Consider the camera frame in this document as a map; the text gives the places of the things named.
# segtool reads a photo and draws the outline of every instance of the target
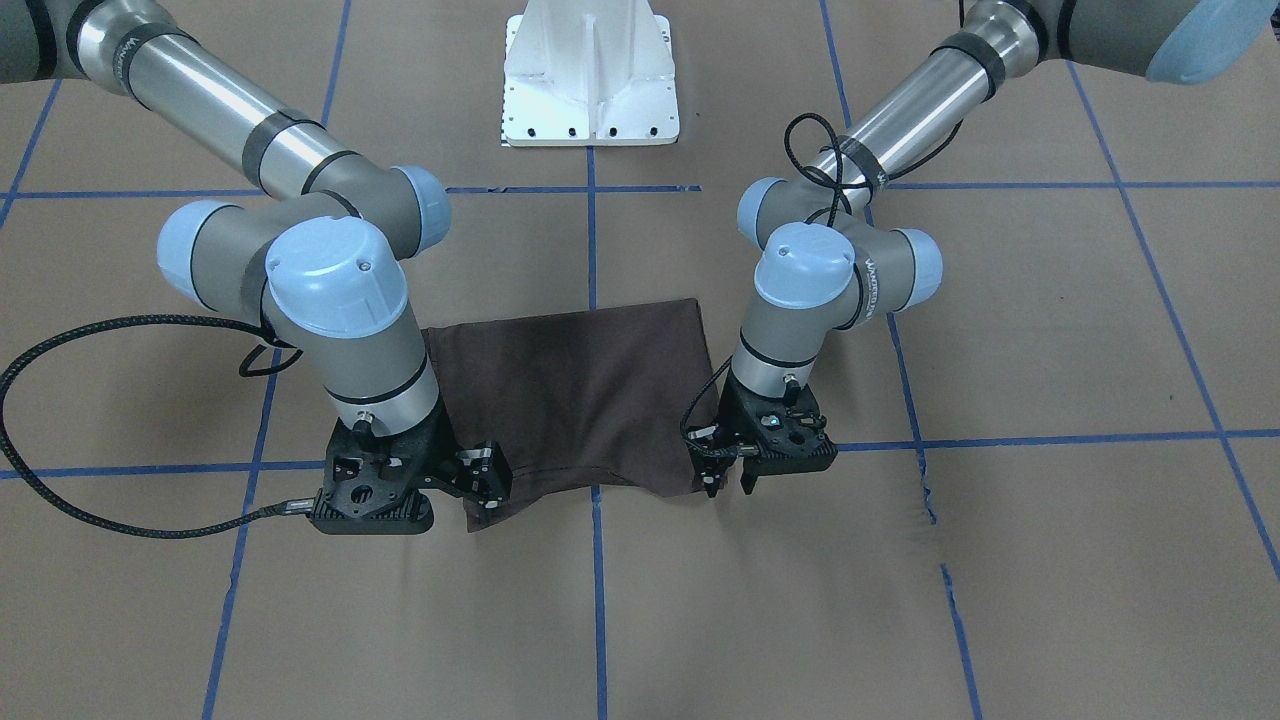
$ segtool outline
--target blue tape line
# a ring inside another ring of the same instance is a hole
[[[1140,190],[1146,190],[1146,188],[1162,188],[1162,190],[1169,190],[1169,188],[1172,188],[1172,190],[1179,190],[1179,188],[1187,188],[1187,190],[1231,190],[1231,188],[1254,188],[1254,187],[1262,187],[1262,188],[1280,187],[1280,181],[1202,181],[1202,182],[1196,182],[1196,181],[1189,181],[1189,182],[1179,182],[1179,181],[1172,181],[1172,182],[1129,182],[1129,181],[1125,181],[1125,182],[1123,182],[1120,184],[1123,184],[1124,187],[1133,187],[1133,188],[1140,188]]]
[[[1114,182],[895,182],[893,190],[1115,190]]]
[[[586,149],[586,301],[596,309],[595,274],[595,147]]]
[[[596,184],[447,187],[449,195],[586,195],[591,192],[701,192],[700,184]]]
[[[600,518],[600,486],[591,486],[591,548],[595,570],[595,716],[609,717],[609,673],[604,611],[604,521]]]
[[[1271,561],[1271,570],[1275,573],[1276,580],[1280,580],[1280,556],[1276,555],[1275,543],[1271,542],[1271,533],[1267,532],[1266,523],[1262,520],[1262,514],[1258,511],[1257,503],[1253,501],[1253,493],[1249,491],[1249,483],[1244,478],[1244,473],[1240,470],[1240,464],[1235,459],[1235,451],[1231,448],[1231,442],[1226,436],[1226,430],[1222,428],[1222,419],[1219,416],[1217,407],[1213,405],[1213,397],[1210,395],[1208,383],[1204,382],[1204,375],[1201,373],[1199,364],[1196,361],[1196,354],[1192,352],[1190,342],[1187,340],[1187,333],[1183,331],[1183,322],[1178,316],[1178,311],[1174,309],[1174,301],[1169,295],[1169,290],[1165,287],[1165,279],[1160,274],[1160,268],[1156,266],[1156,258],[1151,252],[1151,245],[1147,242],[1147,233],[1142,229],[1142,223],[1138,222],[1138,213],[1133,208],[1133,200],[1129,197],[1129,191],[1120,179],[1120,170],[1116,167],[1115,158],[1111,154],[1111,147],[1107,145],[1107,140],[1102,133],[1102,126],[1098,122],[1097,114],[1093,111],[1093,104],[1089,101],[1089,95],[1084,90],[1084,83],[1080,82],[1080,74],[1075,70],[1075,63],[1068,63],[1066,69],[1071,73],[1071,82],[1075,83],[1075,91],[1080,96],[1080,102],[1084,104],[1084,111],[1089,117],[1089,123],[1093,126],[1093,133],[1098,138],[1098,146],[1102,147],[1102,155],[1107,160],[1107,165],[1111,168],[1111,176],[1115,178],[1116,188],[1120,191],[1120,197],[1124,200],[1125,213],[1129,215],[1129,223],[1133,225],[1134,233],[1138,236],[1138,245],[1142,247],[1142,255],[1147,260],[1147,268],[1151,270],[1151,277],[1156,282],[1156,290],[1160,292],[1160,300],[1165,304],[1165,311],[1169,314],[1169,320],[1174,325],[1174,333],[1178,336],[1178,342],[1183,347],[1183,355],[1187,356],[1187,364],[1192,369],[1192,375],[1196,378],[1196,386],[1199,387],[1201,397],[1204,401],[1204,407],[1208,410],[1210,419],[1213,421],[1213,429],[1217,430],[1217,437],[1222,443],[1222,452],[1226,455],[1228,464],[1231,466],[1231,473],[1235,475],[1235,483],[1240,488],[1240,495],[1244,497],[1244,503],[1249,510],[1249,516],[1253,519],[1253,527],[1258,532],[1258,538],[1262,541],[1262,547],[1266,550],[1267,559]]]
[[[280,364],[282,352],[276,350],[271,354],[271,365]],[[266,448],[266,430],[271,421],[271,402],[275,398],[275,380],[279,375],[269,375],[266,391],[262,392],[262,415],[259,419],[257,439],[253,442],[253,462],[248,471],[248,482],[244,484],[244,501],[241,503],[241,515],[247,514],[253,506],[253,496],[257,495],[257,475],[262,464],[262,451]],[[223,615],[218,624],[218,642],[214,646],[214,661],[209,667],[209,685],[205,688],[205,707],[201,720],[212,720],[214,706],[218,702],[218,684],[223,676],[223,660],[227,656],[227,639],[230,637],[232,614],[236,609],[236,591],[239,589],[239,571],[244,561],[244,544],[248,541],[248,524],[241,525],[236,532],[236,552],[232,555],[230,584],[227,587],[227,596],[223,598]]]
[[[915,450],[915,441],[886,442],[842,442],[836,446],[840,452],[883,452],[887,450]]]
[[[264,197],[257,188],[221,190],[63,190],[52,192],[19,192],[18,200],[99,200],[132,197]]]
[[[956,646],[960,648],[960,662],[964,665],[964,682],[969,688],[969,707],[973,710],[973,720],[982,720],[982,701],[978,700],[978,682],[973,676],[973,659],[969,656],[969,638],[964,632],[964,620],[960,618],[960,609],[956,607],[955,583],[951,580],[951,571],[943,562],[942,584],[947,589],[947,606],[951,609],[951,625],[956,630]]]
[[[849,111],[849,99],[845,96],[845,73],[840,72],[840,56],[836,54],[836,36],[831,31],[831,13],[827,9],[827,0],[818,0],[822,8],[822,27],[827,33],[827,51],[831,54],[831,72],[836,76],[836,90],[840,92],[840,110],[845,114],[845,127],[854,124],[854,117]]]
[[[897,374],[902,380],[902,400],[906,402],[906,418],[911,423],[911,443],[915,447],[915,464],[920,469],[920,492],[924,498],[924,511],[929,514],[929,524],[938,524],[938,514],[933,510],[933,489],[929,488],[929,461],[924,456],[924,438],[920,436],[920,420],[915,414],[915,398],[911,396],[911,378],[906,374],[906,357],[902,355],[902,338],[897,334],[897,320],[890,313],[888,337],[893,341],[893,354],[897,355]]]
[[[347,22],[351,19],[351,0],[342,3],[342,19],[338,20],[338,41],[333,49],[333,65],[329,68],[329,87],[324,94],[324,110],[320,113],[320,124],[329,124],[329,113],[333,110],[333,96],[338,91],[338,73],[342,69],[342,51],[347,45]]]
[[[273,462],[259,464],[259,470],[265,470],[265,471],[323,470],[324,468],[325,468],[324,460],[276,460]]]
[[[1280,556],[1276,555],[1276,546],[1271,542],[1271,533],[1267,532],[1267,524],[1262,519],[1258,503],[1253,500],[1253,491],[1249,489],[1249,483],[1244,479],[1244,470],[1240,469],[1240,461],[1236,460],[1235,450],[1231,447],[1231,441],[1226,438],[1225,433],[1222,434],[1221,443],[1222,452],[1226,454],[1226,461],[1231,465],[1231,473],[1235,475],[1235,487],[1240,489],[1240,496],[1244,497],[1244,505],[1249,509],[1249,518],[1253,519],[1253,528],[1258,530],[1258,538],[1267,552],[1267,560],[1271,561],[1271,573],[1275,574],[1276,580],[1280,580]]]
[[[1270,439],[1280,438],[1280,428],[1260,428],[1226,430],[1226,437],[1231,439]],[[959,438],[959,439],[925,439],[922,445],[925,450],[956,450],[973,447],[1041,447],[1064,445],[1114,445],[1114,443],[1142,443],[1142,442],[1193,442],[1203,439],[1220,439],[1215,430],[1185,430],[1170,433],[1112,433],[1097,436],[1025,436],[1025,437],[993,437],[993,438]],[[887,452],[901,450],[915,450],[914,439],[877,441],[877,442],[845,442],[836,446],[841,452]],[[260,473],[279,473],[289,470],[323,470],[324,460],[274,460],[259,464]],[[128,477],[128,475],[182,475],[200,473],[243,473],[252,469],[251,462],[210,462],[205,465],[123,465],[104,468],[45,468],[37,469],[36,474],[42,478],[97,478],[97,477]],[[0,480],[15,480],[18,473],[13,470],[0,470]]]
[[[972,439],[927,439],[929,450],[955,450],[969,447],[1043,447],[1052,445],[1115,445],[1139,442],[1187,442],[1197,439],[1217,439],[1215,430],[1188,430],[1174,433],[1112,433],[1097,436],[1028,436]]]
[[[4,227],[5,220],[9,219],[9,210],[13,209],[13,201],[18,196],[18,188],[22,186],[22,178],[27,174],[27,168],[31,167],[31,158],[36,154],[36,145],[40,143],[40,135],[45,132],[45,123],[49,122],[49,113],[54,109],[54,101],[58,100],[58,91],[63,87],[61,79],[55,79],[52,87],[49,88],[49,95],[45,97],[45,106],[40,109],[40,117],[36,118],[36,127],[31,131],[31,138],[27,140],[27,149],[22,152],[22,161],[18,163],[18,172],[13,176],[13,183],[9,184],[9,193],[5,196],[4,205],[0,205],[0,228]]]
[[[1271,428],[1266,430],[1226,430],[1226,437],[1235,438],[1271,438],[1280,437],[1280,429]]]
[[[596,309],[595,274],[595,147],[586,149],[586,286],[588,306]],[[595,573],[595,716],[609,716],[609,673],[604,611],[604,521],[600,518],[600,486],[591,486],[591,548]]]

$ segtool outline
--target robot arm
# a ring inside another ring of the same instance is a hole
[[[4,0],[0,19],[0,81],[84,77],[131,96],[280,200],[192,202],[165,223],[156,255],[189,299],[268,328],[319,370],[339,415],[308,512],[319,529],[425,532],[424,488],[484,507],[509,497],[500,447],[454,439],[398,265],[448,232],[430,173],[378,168],[152,0]]]
[[[836,447],[808,387],[827,333],[938,288],[942,256],[928,234],[858,217],[897,173],[1046,59],[1199,83],[1234,63],[1274,9],[1271,0],[979,0],[960,32],[799,177],[749,187],[737,222],[763,250],[755,297],[716,424],[686,433],[707,492],[716,495],[736,457],[746,492],[759,475],[827,469]]]

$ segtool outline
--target black cable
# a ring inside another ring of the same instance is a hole
[[[237,320],[227,320],[223,318],[206,318],[200,315],[132,315],[128,318],[115,318],[114,320],[104,320],[100,323],[91,323],[88,325],[82,325],[73,331],[67,331],[64,333],[56,334],[35,347],[27,350],[18,356],[17,360],[9,364],[3,374],[0,374],[0,454],[4,454],[5,460],[13,465],[13,469],[18,471],[18,475],[31,486],[31,489],[36,491],[40,497],[45,498],[50,505],[61,510],[63,512],[81,520],[82,523],[88,523],[90,525],[96,525],[105,530],[111,530],[115,533],[123,533],[127,536],[136,536],[143,538],[157,538],[157,539],[187,539],[187,538],[200,538],[205,536],[211,536],[215,533],[223,533],[234,528],[238,528],[246,523],[252,523],[260,518],[270,518],[273,515],[280,515],[285,511],[287,502],[278,502],[275,505],[268,505],[265,507],[259,507],[257,510],[236,518],[234,520],[228,520],[225,523],[218,523],[216,525],[209,525],[205,528],[196,528],[191,530],[155,530],[151,528],[140,528],[137,525],[127,525],[124,523],[116,523],[114,520],[108,520],[93,515],[92,512],[81,510],[79,507],[72,505],[61,496],[55,493],[49,488],[37,475],[32,471],[31,466],[22,459],[18,450],[13,446],[13,441],[9,437],[9,428],[5,425],[4,418],[4,401],[9,396],[9,389],[13,387],[14,380],[18,379],[18,374],[22,373],[28,365],[31,365],[37,357],[59,347],[67,345],[74,340],[88,337],[97,333],[118,331],[124,328],[133,328],[141,325],[196,325],[196,327],[209,327],[209,328],[225,328],[232,331],[239,331],[256,336],[269,343],[278,343],[274,337],[271,337],[262,328],[256,328],[247,323],[241,323]]]
[[[698,402],[701,401],[704,395],[707,395],[707,391],[716,387],[716,380],[724,374],[724,370],[728,370],[728,366],[732,363],[733,356],[730,355],[728,359],[724,360],[724,364],[721,365],[718,370],[712,373],[712,379],[707,380],[703,389],[698,391],[698,395],[694,396],[694,401],[689,404],[689,407],[685,409],[685,414],[680,416],[680,437],[685,441],[685,445],[689,446],[689,450],[701,455],[703,457],[737,457],[736,448],[722,447],[719,450],[707,450],[705,447],[689,439],[689,418],[694,414],[694,409],[698,407]]]
[[[959,10],[960,10],[960,27],[964,27],[964,18],[965,18],[964,0],[957,0],[957,5],[959,5]],[[823,129],[823,132],[827,133],[827,140],[829,142],[829,145],[827,147],[823,147],[823,151],[832,150],[832,151],[835,151],[840,156],[837,159],[837,161],[836,161],[836,177],[835,178],[832,178],[831,176],[828,176],[827,173],[824,173],[823,170],[819,170],[818,168],[815,168],[813,165],[801,165],[800,164],[800,159],[796,158],[796,154],[795,154],[795,151],[791,147],[791,133],[795,131],[796,126],[799,126],[800,123],[803,123],[805,120],[814,120],[814,122],[817,122],[818,124],[822,126],[822,129]],[[888,182],[892,182],[892,181],[896,181],[896,179],[901,179],[901,178],[906,177],[908,174],[914,173],[915,170],[918,170],[922,167],[924,167],[924,164],[928,163],[929,160],[937,158],[938,154],[942,152],[943,150],[946,150],[947,146],[951,145],[951,141],[956,138],[956,135],[959,135],[959,132],[960,132],[960,126],[963,126],[963,124],[964,124],[964,120],[960,120],[959,123],[956,123],[955,127],[951,128],[951,133],[947,135],[946,140],[943,140],[941,143],[938,143],[938,146],[934,147],[933,150],[931,150],[927,155],[924,155],[923,158],[920,158],[915,163],[911,163],[910,165],[908,165],[906,168],[904,168],[904,169],[901,169],[901,170],[899,170],[896,173],[890,173],[887,176]],[[826,214],[827,215],[827,227],[835,225],[836,224],[836,213],[840,211],[841,205],[844,205],[844,210],[845,210],[846,214],[852,214],[852,206],[849,202],[849,197],[845,196],[845,192],[850,191],[850,190],[865,190],[865,188],[872,187],[870,182],[868,182],[868,181],[863,181],[863,182],[859,182],[859,183],[845,183],[844,182],[845,181],[845,177],[844,177],[845,176],[845,160],[844,159],[849,158],[849,160],[852,161],[855,167],[858,165],[858,161],[854,158],[850,158],[844,150],[840,149],[840,137],[836,135],[836,128],[832,127],[831,122],[828,122],[827,118],[823,118],[822,115],[819,115],[817,113],[804,113],[801,115],[797,115],[795,119],[791,120],[790,124],[787,124],[787,129],[782,133],[782,149],[787,154],[787,160],[791,161],[791,165],[800,173],[800,176],[803,178],[808,179],[809,182],[812,182],[812,183],[814,183],[814,184],[817,184],[819,187],[826,187],[826,188],[829,188],[832,191],[831,206],[827,208],[827,209],[818,210],[818,211],[813,213],[812,215],[809,215],[805,219],[805,223],[813,223],[814,220],[817,220],[818,218],[820,218],[823,214]]]
[[[275,345],[270,340],[268,342],[271,342],[271,347],[275,347],[275,348],[280,348],[280,350],[287,350],[288,348],[288,346]],[[289,359],[284,360],[279,365],[270,365],[268,368],[253,369],[252,368],[253,361],[257,360],[264,352],[266,352],[266,346],[265,345],[255,345],[253,350],[248,351],[248,355],[246,355],[244,359],[241,360],[241,366],[236,370],[237,373],[239,373],[239,377],[242,377],[242,378],[265,378],[268,375],[274,375],[276,373],[283,373],[284,370],[288,370],[291,366],[293,366],[293,364],[297,363],[298,359],[302,357],[302,351],[301,350],[294,350],[293,355],[289,355]]]

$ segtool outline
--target brown cloth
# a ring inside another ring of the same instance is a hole
[[[458,442],[497,441],[515,477],[488,520],[466,503],[468,532],[594,484],[701,489],[680,438],[712,374],[696,300],[424,332]],[[716,404],[713,388],[690,424],[709,424]]]

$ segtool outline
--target tan floor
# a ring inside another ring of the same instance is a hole
[[[840,124],[842,94],[865,111],[955,10],[653,1],[681,141],[594,152],[498,145],[520,0],[166,6],[375,161],[456,188],[448,241],[406,268],[424,323],[692,296],[721,359],[758,258],[735,206],[790,172],[786,123]],[[1277,110],[1270,33],[1197,88],[1062,63],[1010,82],[876,202],[938,238],[947,278],[828,341],[813,386],[845,452],[751,497],[584,491],[472,536],[442,497],[420,537],[275,519],[166,543],[76,523],[5,468],[0,716],[1275,719]],[[84,82],[0,88],[0,127],[5,360],[193,311],[154,265],[165,218],[269,202]],[[236,378],[244,348],[83,341],[23,377],[6,420],[115,519],[311,495],[332,410],[306,366]]]

